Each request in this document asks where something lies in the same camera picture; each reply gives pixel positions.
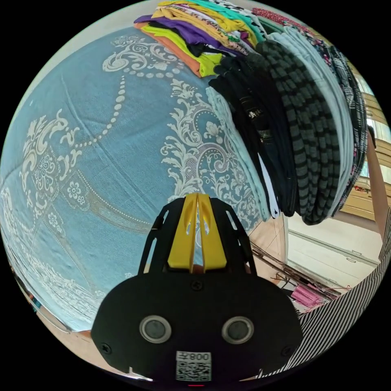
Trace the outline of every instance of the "purple shirt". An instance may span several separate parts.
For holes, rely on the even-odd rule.
[[[218,50],[227,53],[232,53],[235,56],[242,55],[240,52],[237,52],[233,49],[226,48],[221,42],[211,37],[208,33],[199,29],[198,27],[193,26],[191,23],[188,22],[184,22],[181,20],[171,20],[164,16],[159,18],[152,18],[152,15],[144,15],[137,18],[134,21],[134,23],[145,23],[145,22],[150,22],[152,20],[159,22],[167,27],[178,29],[183,39],[188,44],[199,44],[199,43],[207,44],[213,46]]]

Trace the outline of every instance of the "pink fabric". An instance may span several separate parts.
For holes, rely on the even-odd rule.
[[[318,294],[310,291],[304,286],[298,286],[292,293],[291,297],[308,308],[315,307],[323,302],[322,298]]]
[[[273,11],[269,11],[269,10],[263,9],[263,8],[253,8],[252,11],[255,15],[261,16],[262,18],[272,20],[273,22],[276,22],[276,23],[281,24],[283,26],[285,26],[286,22],[288,22],[289,24],[291,24],[293,26],[300,27],[302,30],[306,31],[307,33],[312,34],[312,32],[309,29],[302,26],[301,24],[296,23],[294,20],[286,18],[285,16],[282,16],[278,13],[273,12]]]

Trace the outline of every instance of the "yellow shirt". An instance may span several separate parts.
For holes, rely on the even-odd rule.
[[[211,76],[215,75],[214,67],[220,64],[223,56],[222,54],[202,54],[199,57],[192,55],[187,49],[186,42],[173,31],[167,29],[159,29],[157,27],[144,26],[141,28],[142,31],[146,31],[147,33],[152,33],[157,37],[166,37],[170,41],[172,41],[180,50],[186,53],[193,60],[197,61],[200,64],[200,75]]]
[[[160,18],[162,16],[164,16],[167,19],[180,20],[180,21],[183,21],[183,22],[190,23],[193,26],[195,26],[195,27],[205,31],[206,33],[208,33],[211,37],[213,37],[217,41],[221,42],[225,47],[227,47],[227,48],[230,47],[229,40],[228,40],[228,37],[226,35],[224,35],[220,31],[218,31],[214,27],[210,26],[206,22],[204,22],[204,21],[202,21],[202,20],[200,20],[198,18],[195,18],[195,17],[193,17],[192,15],[189,15],[186,12],[182,12],[182,11],[180,11],[178,9],[175,9],[175,8],[163,7],[163,8],[157,9],[152,14],[152,18]]]
[[[158,7],[165,7],[167,5],[171,4],[185,4],[190,6],[192,9],[195,9],[198,12],[202,12],[205,15],[210,16],[212,19],[216,21],[216,23],[226,32],[232,32],[232,31],[245,31],[248,33],[248,41],[251,43],[253,47],[257,45],[257,38],[254,34],[254,32],[251,30],[251,28],[243,21],[239,19],[228,19],[218,12],[209,9],[207,7],[203,7],[201,5],[198,5],[196,3],[186,1],[186,0],[175,0],[175,1],[161,1],[158,4]]]

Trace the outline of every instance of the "sticker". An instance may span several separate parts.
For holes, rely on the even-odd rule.
[[[212,380],[212,355],[206,352],[177,351],[176,379],[187,382]]]

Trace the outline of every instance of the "person's arm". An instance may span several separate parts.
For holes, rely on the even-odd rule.
[[[380,235],[382,240],[384,240],[388,211],[387,193],[382,171],[380,170],[379,160],[376,156],[375,147],[371,137],[368,137],[367,161],[369,182],[371,184],[373,212]]]

